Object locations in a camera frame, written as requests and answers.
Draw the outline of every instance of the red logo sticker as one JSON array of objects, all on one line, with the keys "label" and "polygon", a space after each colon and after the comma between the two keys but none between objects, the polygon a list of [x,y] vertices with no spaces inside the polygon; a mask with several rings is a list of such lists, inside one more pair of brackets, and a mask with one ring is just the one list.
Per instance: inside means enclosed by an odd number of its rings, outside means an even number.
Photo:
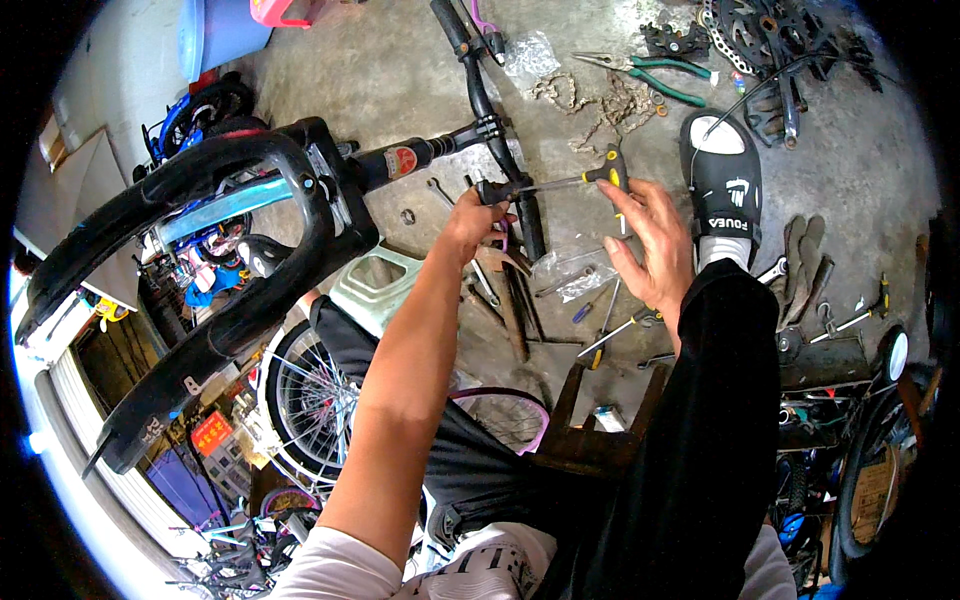
[{"label": "red logo sticker", "polygon": [[397,146],[383,153],[387,161],[387,177],[399,179],[417,168],[417,155],[406,146]]}]

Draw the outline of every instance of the handlebar grip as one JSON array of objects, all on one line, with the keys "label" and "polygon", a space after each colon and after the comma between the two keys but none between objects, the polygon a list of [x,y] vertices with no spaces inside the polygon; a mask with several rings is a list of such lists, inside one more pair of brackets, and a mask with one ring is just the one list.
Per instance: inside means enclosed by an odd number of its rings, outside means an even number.
[{"label": "handlebar grip", "polygon": [[470,36],[463,19],[450,4],[450,0],[430,0],[430,10],[440,21],[440,26],[457,57],[463,56],[467,52]]}]

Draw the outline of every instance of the work glove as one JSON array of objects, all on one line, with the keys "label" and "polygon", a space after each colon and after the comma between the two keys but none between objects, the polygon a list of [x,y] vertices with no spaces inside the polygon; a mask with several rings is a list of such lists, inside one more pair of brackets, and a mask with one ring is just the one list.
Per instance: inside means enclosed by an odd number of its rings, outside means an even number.
[{"label": "work glove", "polygon": [[813,288],[813,278],[820,266],[820,242],[827,224],[820,215],[807,221],[797,215],[783,229],[783,247],[786,256],[786,278],[770,284],[770,291],[780,304],[777,332],[797,324]]}]

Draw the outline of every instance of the open-end wrench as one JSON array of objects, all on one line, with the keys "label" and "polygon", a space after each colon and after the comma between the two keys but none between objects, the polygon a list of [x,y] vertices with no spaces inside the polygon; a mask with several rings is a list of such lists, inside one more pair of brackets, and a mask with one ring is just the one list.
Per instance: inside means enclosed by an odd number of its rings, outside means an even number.
[{"label": "open-end wrench", "polygon": [[770,267],[764,271],[761,275],[757,276],[756,280],[762,283],[763,285],[768,285],[771,281],[777,277],[786,275],[786,256],[781,256],[777,259],[777,262],[774,263],[773,267]]},{"label": "open-end wrench", "polygon": [[[444,189],[440,187],[440,182],[437,181],[437,178],[430,178],[426,181],[426,188],[434,193],[437,198],[439,198],[444,205],[450,210],[453,209],[453,200],[446,195]],[[477,262],[476,258],[470,261],[470,266],[473,267],[473,271],[477,274],[477,279],[480,280],[480,285],[483,286],[484,292],[487,292],[487,296],[490,298],[490,305],[493,307],[500,305],[500,297],[493,291],[493,288],[490,286],[490,282],[487,281],[487,276],[483,274],[483,269],[480,268],[480,263]]]},{"label": "open-end wrench", "polygon": [[580,277],[589,277],[593,275],[593,273],[596,270],[597,270],[596,265],[587,265],[586,268],[583,269],[582,271],[578,271],[577,273],[574,273],[573,275],[567,278],[561,279],[560,281],[558,281],[557,283],[554,283],[550,287],[545,287],[542,290],[535,292],[534,298],[543,298],[544,296],[549,296],[550,294],[553,294],[560,288],[564,287],[567,283],[572,283],[573,281],[576,281]]}]

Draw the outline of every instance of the needle-nose pliers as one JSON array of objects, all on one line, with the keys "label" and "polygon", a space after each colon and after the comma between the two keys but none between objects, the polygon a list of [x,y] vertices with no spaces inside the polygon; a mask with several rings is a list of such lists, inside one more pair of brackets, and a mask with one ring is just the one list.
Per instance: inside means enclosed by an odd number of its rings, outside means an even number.
[{"label": "needle-nose pliers", "polygon": [[689,105],[693,105],[694,107],[703,108],[707,105],[707,101],[700,96],[687,94],[681,92],[680,90],[669,87],[661,83],[657,78],[644,70],[652,67],[667,67],[686,71],[687,73],[692,73],[693,75],[703,79],[710,79],[709,70],[702,66],[685,62],[683,60],[662,59],[659,57],[619,57],[617,55],[608,54],[605,52],[574,52],[571,56],[573,56],[574,59],[607,67],[608,69],[613,69],[615,71],[625,71],[627,75],[646,82],[663,95],[669,96],[670,98],[674,98]]}]

